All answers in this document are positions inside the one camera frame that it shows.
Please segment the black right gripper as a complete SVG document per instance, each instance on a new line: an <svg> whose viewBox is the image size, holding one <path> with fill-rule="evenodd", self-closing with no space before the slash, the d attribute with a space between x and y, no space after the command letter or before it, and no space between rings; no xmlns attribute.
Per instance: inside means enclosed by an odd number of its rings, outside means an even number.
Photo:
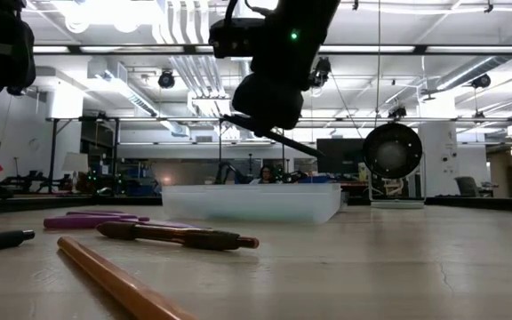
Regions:
<svg viewBox="0 0 512 320"><path fill-rule="evenodd" d="M303 105L300 89L308 89L309 74L323 42L316 20L267 17L255 49L255 73L237 86L232 105L259 129L291 130Z"/></svg>

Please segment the brown retractable pen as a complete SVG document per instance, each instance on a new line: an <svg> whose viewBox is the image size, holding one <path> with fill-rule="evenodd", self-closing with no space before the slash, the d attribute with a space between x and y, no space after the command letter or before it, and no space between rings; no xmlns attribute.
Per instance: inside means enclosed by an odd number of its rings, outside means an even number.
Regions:
<svg viewBox="0 0 512 320"><path fill-rule="evenodd" d="M109 221L99 224L96 229L102 235L113 239L146 239L212 251L256 249L260 246L260 241L255 237L205 228L171 228Z"/></svg>

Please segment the purple scissors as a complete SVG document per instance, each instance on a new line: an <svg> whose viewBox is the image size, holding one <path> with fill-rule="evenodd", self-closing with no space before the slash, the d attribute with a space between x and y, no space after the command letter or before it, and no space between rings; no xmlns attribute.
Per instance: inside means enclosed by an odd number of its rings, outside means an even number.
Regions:
<svg viewBox="0 0 512 320"><path fill-rule="evenodd" d="M61 216L45 218L43 224L45 228L49 229L92 229L101 223L110 221L135 222L155 227L196 228L196 226L179 222L152 220L149 217L136 216L126 212L109 211L69 211Z"/></svg>

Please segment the orange wooden pencil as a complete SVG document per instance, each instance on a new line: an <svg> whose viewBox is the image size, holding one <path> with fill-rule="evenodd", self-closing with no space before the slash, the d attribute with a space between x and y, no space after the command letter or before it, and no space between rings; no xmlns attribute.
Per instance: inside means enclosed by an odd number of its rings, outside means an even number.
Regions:
<svg viewBox="0 0 512 320"><path fill-rule="evenodd" d="M183 308L74 238L62 236L57 245L137 320L196 320Z"/></svg>

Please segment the translucent plastic supply box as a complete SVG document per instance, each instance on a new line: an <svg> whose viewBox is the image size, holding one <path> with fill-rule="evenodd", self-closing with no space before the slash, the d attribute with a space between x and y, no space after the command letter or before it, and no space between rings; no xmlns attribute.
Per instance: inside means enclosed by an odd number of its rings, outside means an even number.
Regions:
<svg viewBox="0 0 512 320"><path fill-rule="evenodd" d="M175 219L322 224L341 207L341 186L234 184L165 186L164 212Z"/></svg>

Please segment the black ceiling spotlight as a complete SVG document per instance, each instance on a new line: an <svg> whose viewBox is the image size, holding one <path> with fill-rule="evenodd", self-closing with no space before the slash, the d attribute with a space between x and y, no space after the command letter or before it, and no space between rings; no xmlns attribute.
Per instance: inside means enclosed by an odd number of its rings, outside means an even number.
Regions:
<svg viewBox="0 0 512 320"><path fill-rule="evenodd" d="M308 77L311 88L322 88L328 81L332 72L331 62L328 57L320 57L316 66L310 72Z"/></svg>
<svg viewBox="0 0 512 320"><path fill-rule="evenodd" d="M162 89L171 89L175 85L175 79L172 69L163 69L161 75L158 77L157 83Z"/></svg>
<svg viewBox="0 0 512 320"><path fill-rule="evenodd" d="M470 83L470 85L474 88L474 89L479 89L479 88L487 88L491 85L491 78L487 75L487 74L483 74L475 79L473 79Z"/></svg>

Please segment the person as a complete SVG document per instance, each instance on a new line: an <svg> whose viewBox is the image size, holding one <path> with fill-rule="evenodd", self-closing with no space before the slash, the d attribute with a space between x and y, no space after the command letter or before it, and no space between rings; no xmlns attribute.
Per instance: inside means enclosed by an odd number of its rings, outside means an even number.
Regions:
<svg viewBox="0 0 512 320"><path fill-rule="evenodd" d="M260 169L259 178L253 179L250 184L275 184L277 179L274 175L274 167L271 165L263 165Z"/></svg>

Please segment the cylindrical spot lamp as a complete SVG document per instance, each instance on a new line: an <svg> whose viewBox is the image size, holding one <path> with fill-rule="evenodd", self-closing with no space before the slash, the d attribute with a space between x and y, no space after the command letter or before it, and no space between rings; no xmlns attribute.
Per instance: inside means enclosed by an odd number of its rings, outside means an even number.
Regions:
<svg viewBox="0 0 512 320"><path fill-rule="evenodd" d="M364 139L362 153L365 166L384 179L401 179L420 164L423 146L418 134L400 123L376 127Z"/></svg>

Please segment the white lampshade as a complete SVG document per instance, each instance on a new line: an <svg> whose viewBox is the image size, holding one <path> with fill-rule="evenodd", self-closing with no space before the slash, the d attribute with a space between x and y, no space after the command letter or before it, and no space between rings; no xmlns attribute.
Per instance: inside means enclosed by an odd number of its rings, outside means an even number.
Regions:
<svg viewBox="0 0 512 320"><path fill-rule="evenodd" d="M65 155L62 170L65 172L88 172L88 155L74 152L67 152Z"/></svg>

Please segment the black overhead light bar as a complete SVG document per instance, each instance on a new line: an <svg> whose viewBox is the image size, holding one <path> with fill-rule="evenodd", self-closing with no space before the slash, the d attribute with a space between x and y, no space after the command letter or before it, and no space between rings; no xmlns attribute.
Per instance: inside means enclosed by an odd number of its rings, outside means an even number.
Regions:
<svg viewBox="0 0 512 320"><path fill-rule="evenodd" d="M443 55L443 56L512 56L512 44L496 45L437 45L437 44L327 44L319 55ZM35 45L35 55L212 55L213 47L203 44L150 44L150 45Z"/></svg>

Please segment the white round base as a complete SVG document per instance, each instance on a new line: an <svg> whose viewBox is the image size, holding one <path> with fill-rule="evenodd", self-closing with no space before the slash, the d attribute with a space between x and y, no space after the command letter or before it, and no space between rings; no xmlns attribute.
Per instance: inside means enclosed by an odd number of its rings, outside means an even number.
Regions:
<svg viewBox="0 0 512 320"><path fill-rule="evenodd" d="M397 210L417 210L423 209L425 206L423 201L407 201L407 200L380 200L371 201L371 207L377 209L397 209Z"/></svg>

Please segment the grey office chair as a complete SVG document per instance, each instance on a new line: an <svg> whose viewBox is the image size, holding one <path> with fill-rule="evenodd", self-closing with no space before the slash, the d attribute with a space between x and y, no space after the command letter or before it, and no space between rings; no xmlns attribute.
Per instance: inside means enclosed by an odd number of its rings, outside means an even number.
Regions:
<svg viewBox="0 0 512 320"><path fill-rule="evenodd" d="M460 195L463 197L480 197L476 181L471 176L459 176L455 178Z"/></svg>

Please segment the black background workstation frame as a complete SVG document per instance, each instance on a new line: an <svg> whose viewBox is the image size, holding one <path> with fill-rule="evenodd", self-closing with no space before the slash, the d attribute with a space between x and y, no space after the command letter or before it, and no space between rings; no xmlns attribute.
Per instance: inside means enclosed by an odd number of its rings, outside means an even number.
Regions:
<svg viewBox="0 0 512 320"><path fill-rule="evenodd" d="M57 147L57 136L60 131L66 128L72 122L92 122L92 123L106 123L106 122L114 122L115 128L112 130L114 133L113 139L113 155L111 161L112 173L117 175L117 160L118 160L118 145L119 145L119 133L121 129L121 118L114 116L80 116L80 117L68 117L68 118L56 118L56 117L48 117L47 121L52 122L52 146L51 146L51 154L50 154L50 169L49 176L46 181L47 194L50 195L53 193L53 182L54 182L54 168L55 168L55 157L56 157L56 147Z"/></svg>

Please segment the black aluminium table frame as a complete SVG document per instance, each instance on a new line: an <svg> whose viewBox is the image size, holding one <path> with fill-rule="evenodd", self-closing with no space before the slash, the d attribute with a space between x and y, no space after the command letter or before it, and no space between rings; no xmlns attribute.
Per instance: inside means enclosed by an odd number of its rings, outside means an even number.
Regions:
<svg viewBox="0 0 512 320"><path fill-rule="evenodd" d="M0 213L24 212L93 205L162 205L161 197L44 196L0 199ZM438 196L424 200L425 205L449 206L512 212L512 198Z"/></svg>

